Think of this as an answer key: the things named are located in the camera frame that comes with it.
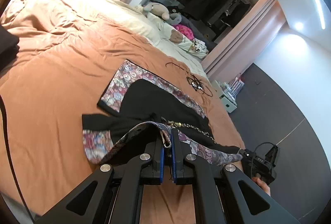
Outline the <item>person right hand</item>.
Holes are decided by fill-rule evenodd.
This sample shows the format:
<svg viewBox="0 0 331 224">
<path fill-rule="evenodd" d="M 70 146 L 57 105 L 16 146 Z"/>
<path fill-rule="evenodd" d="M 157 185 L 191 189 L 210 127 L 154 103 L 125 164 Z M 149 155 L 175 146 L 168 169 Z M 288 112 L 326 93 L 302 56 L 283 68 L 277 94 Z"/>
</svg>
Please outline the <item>person right hand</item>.
<svg viewBox="0 0 331 224">
<path fill-rule="evenodd" d="M 268 194 L 268 196 L 271 196 L 271 190 L 270 187 L 267 185 L 266 182 L 262 181 L 262 179 L 258 177 L 253 177 L 252 181 L 256 183 L 264 192 Z"/>
</svg>

